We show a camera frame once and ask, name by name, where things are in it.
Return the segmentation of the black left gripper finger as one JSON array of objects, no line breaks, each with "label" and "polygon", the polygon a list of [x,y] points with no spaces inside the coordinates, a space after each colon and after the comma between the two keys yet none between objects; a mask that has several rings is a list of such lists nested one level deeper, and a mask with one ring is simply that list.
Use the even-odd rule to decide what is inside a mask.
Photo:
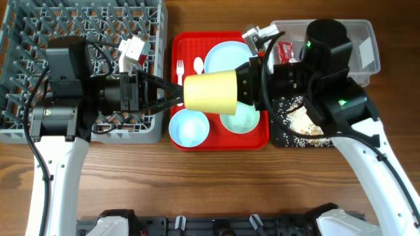
[{"label": "black left gripper finger", "polygon": [[156,91],[157,89],[162,89],[164,91],[169,91],[174,94],[182,94],[183,93],[183,86],[177,83],[172,83],[170,81],[166,81],[161,77],[157,77],[150,73],[144,74],[144,82],[147,84],[148,92]]},{"label": "black left gripper finger", "polygon": [[170,109],[177,104],[181,104],[184,101],[184,97],[182,94],[173,94],[168,97],[158,98],[157,100],[153,100],[146,104],[144,108],[144,112],[146,113],[159,113],[161,111],[165,111]]}]

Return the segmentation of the mint green bowl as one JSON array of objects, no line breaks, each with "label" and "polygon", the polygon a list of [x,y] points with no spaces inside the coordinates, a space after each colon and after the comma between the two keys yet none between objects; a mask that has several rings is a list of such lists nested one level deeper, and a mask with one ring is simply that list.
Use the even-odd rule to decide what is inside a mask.
[{"label": "mint green bowl", "polygon": [[237,102],[234,115],[220,115],[224,128],[234,134],[246,134],[254,130],[260,121],[260,111],[255,106]]}]

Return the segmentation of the yellow plastic cup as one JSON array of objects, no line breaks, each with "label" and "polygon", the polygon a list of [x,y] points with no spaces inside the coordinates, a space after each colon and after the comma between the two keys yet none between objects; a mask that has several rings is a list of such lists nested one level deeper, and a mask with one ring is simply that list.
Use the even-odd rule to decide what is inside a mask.
[{"label": "yellow plastic cup", "polygon": [[238,101],[236,71],[189,75],[184,80],[183,95],[186,109],[235,115]]}]

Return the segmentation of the brown food scraps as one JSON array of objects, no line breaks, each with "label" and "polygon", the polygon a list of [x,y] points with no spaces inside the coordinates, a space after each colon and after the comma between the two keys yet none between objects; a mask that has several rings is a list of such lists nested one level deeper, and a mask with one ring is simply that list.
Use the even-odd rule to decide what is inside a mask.
[{"label": "brown food scraps", "polygon": [[323,134],[321,128],[316,126],[306,114],[305,107],[289,113],[286,119],[289,121],[290,129],[294,132],[310,136]]}]

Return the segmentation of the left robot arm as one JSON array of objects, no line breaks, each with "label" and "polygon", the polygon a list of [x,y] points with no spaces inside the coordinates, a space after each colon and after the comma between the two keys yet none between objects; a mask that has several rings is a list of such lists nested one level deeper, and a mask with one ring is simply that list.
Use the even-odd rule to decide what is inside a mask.
[{"label": "left robot arm", "polygon": [[82,36],[48,43],[48,65],[38,83],[52,94],[38,102],[29,99],[24,112],[24,132],[34,155],[27,235],[76,233],[81,169],[99,115],[158,113],[183,101],[181,85],[131,69],[150,48],[139,37],[118,45],[118,78],[93,75],[88,48],[101,44]]}]

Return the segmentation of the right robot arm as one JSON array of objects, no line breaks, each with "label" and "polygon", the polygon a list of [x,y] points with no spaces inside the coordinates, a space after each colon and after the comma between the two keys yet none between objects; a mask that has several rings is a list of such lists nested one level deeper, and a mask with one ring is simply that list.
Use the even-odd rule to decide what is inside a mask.
[{"label": "right robot arm", "polygon": [[371,225],[328,203],[306,214],[307,235],[418,235],[419,194],[390,147],[379,113],[365,90],[348,76],[352,42],[345,26],[320,19],[306,28],[302,56],[291,64],[270,64],[282,36],[276,26],[252,27],[243,39],[252,57],[240,67],[191,75],[183,84],[155,78],[170,97],[144,98],[159,112],[177,104],[206,113],[233,115],[237,102],[275,116],[273,99],[303,97],[312,122],[342,153],[361,183],[379,223]]}]

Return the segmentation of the red snack wrapper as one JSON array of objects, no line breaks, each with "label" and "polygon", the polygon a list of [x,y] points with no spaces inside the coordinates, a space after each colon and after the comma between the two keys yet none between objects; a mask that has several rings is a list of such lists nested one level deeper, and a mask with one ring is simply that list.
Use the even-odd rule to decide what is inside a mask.
[{"label": "red snack wrapper", "polygon": [[278,56],[281,64],[291,63],[294,59],[293,44],[290,42],[277,42]]}]

